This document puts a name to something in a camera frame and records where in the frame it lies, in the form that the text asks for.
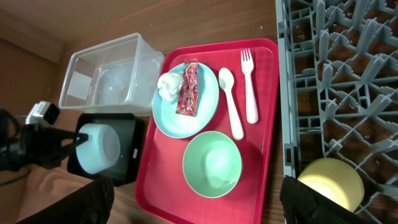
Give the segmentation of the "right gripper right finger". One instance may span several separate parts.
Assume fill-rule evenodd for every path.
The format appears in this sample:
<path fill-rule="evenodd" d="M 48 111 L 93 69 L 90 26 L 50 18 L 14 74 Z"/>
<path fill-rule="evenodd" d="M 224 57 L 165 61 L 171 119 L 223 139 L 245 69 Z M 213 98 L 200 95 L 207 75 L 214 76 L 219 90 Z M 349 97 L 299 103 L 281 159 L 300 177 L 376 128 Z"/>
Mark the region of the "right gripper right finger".
<path fill-rule="evenodd" d="M 280 190 L 286 224 L 368 224 L 354 213 L 291 176 Z"/>

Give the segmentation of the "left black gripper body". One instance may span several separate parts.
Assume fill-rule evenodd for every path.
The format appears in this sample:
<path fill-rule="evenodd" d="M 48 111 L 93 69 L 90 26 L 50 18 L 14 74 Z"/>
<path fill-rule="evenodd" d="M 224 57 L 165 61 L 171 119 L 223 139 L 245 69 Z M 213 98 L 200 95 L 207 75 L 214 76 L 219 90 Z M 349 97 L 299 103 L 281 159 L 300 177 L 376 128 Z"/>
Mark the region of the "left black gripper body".
<path fill-rule="evenodd" d="M 28 164 L 51 168 L 50 155 L 53 153 L 51 129 L 41 124 L 27 124 L 22 127 L 21 150 Z"/>

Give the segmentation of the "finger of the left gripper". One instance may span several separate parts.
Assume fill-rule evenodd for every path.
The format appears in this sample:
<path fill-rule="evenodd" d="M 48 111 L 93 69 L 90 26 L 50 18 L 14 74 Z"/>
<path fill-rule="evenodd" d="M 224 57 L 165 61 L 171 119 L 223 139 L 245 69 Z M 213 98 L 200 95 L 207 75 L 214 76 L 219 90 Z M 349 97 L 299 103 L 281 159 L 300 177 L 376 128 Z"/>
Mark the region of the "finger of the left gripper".
<path fill-rule="evenodd" d="M 44 128 L 43 133 L 46 137 L 49 137 L 50 139 L 53 139 L 54 141 L 57 140 L 59 142 L 62 142 L 63 140 L 66 139 L 72 139 L 74 141 L 82 141 L 85 142 L 88 140 L 88 135 L 79 133 L 79 132 L 73 132 L 73 131 L 67 131 L 63 129 L 57 129 L 57 128 Z"/>
<path fill-rule="evenodd" d="M 61 166 L 62 161 L 70 154 L 76 151 L 79 145 L 87 142 L 87 139 L 79 139 L 65 146 L 55 147 L 46 157 L 46 168 L 55 168 Z"/>

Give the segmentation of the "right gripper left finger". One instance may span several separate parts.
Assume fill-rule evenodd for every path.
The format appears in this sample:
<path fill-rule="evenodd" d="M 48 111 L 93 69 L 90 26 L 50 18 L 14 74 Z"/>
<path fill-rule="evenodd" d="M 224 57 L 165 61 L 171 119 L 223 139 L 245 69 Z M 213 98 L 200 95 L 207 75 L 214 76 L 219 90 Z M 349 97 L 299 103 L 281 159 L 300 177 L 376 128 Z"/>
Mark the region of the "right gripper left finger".
<path fill-rule="evenodd" d="M 100 177 L 17 224 L 103 224 L 113 202 L 113 180 Z"/>

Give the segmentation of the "yellow cup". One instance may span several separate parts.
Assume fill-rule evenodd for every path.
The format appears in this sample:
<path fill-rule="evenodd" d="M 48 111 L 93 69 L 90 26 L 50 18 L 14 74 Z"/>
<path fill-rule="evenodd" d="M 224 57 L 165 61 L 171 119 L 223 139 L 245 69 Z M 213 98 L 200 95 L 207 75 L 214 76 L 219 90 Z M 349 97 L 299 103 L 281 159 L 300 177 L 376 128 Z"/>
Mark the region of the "yellow cup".
<path fill-rule="evenodd" d="M 351 212 L 364 198 L 364 184 L 359 174 L 338 159 L 313 161 L 300 173 L 298 180 Z"/>

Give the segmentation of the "light blue bowl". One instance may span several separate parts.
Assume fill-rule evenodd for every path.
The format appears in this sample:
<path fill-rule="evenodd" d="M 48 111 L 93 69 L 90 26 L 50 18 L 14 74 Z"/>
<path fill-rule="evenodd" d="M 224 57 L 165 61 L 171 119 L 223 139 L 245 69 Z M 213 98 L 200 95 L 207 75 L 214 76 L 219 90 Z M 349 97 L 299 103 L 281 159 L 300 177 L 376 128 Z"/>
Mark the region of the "light blue bowl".
<path fill-rule="evenodd" d="M 88 139 L 76 147 L 78 162 L 85 172 L 97 174 L 117 163 L 121 145 L 110 125 L 88 123 L 80 128 L 79 133 L 88 135 Z"/>

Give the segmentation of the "white napkin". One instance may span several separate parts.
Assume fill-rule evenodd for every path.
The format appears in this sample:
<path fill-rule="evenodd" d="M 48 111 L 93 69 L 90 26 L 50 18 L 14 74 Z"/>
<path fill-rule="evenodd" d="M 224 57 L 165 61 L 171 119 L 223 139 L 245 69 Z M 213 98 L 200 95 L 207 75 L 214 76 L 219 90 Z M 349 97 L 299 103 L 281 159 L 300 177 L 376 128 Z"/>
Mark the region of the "white napkin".
<path fill-rule="evenodd" d="M 160 97 L 168 103 L 173 103 L 179 96 L 183 82 L 183 73 L 181 72 L 162 74 L 157 83 Z"/>

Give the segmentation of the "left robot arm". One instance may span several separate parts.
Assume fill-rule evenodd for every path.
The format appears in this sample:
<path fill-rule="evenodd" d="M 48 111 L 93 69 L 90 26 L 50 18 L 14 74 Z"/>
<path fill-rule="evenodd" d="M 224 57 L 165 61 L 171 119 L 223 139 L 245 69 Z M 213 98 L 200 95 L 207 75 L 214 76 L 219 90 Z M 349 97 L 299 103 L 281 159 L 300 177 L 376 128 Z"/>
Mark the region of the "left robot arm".
<path fill-rule="evenodd" d="M 62 161 L 87 142 L 88 135 L 42 124 L 21 125 L 8 111 L 1 110 L 1 170 L 18 172 L 35 164 L 46 169 Z"/>

